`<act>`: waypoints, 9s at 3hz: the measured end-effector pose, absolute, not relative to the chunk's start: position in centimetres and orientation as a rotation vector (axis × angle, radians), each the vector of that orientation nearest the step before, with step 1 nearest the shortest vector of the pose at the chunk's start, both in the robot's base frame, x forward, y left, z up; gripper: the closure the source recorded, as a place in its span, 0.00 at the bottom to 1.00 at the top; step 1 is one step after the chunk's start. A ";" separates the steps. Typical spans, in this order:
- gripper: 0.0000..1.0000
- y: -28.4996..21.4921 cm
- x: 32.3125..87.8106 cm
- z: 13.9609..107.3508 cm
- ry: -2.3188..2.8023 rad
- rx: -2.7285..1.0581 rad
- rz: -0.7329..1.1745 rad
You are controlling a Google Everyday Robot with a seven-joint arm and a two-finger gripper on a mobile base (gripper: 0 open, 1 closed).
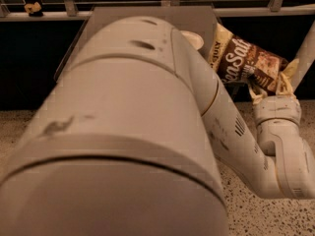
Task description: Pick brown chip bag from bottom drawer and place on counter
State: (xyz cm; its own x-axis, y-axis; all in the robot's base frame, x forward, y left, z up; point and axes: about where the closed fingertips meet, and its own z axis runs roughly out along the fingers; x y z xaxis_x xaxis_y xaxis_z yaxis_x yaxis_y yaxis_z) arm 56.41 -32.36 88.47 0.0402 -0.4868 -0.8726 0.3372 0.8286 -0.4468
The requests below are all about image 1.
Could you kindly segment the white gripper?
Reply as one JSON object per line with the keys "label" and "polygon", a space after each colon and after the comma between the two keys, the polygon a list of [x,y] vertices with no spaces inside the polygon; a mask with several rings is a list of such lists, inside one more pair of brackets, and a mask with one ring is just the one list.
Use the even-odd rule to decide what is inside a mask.
{"label": "white gripper", "polygon": [[299,101],[293,98],[292,76],[292,72],[280,72],[276,95],[274,96],[268,96],[265,90],[254,83],[248,84],[249,93],[254,104],[256,125],[274,119],[284,119],[293,122],[297,126],[300,125],[301,107]]}

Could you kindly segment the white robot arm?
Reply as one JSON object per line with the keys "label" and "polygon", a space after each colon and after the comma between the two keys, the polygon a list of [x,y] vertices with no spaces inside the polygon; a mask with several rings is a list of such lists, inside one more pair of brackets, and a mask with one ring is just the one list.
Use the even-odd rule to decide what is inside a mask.
{"label": "white robot arm", "polygon": [[31,120],[1,181],[1,236],[228,236],[220,163],[258,196],[310,199],[314,156],[285,96],[253,136],[166,21],[98,31]]}

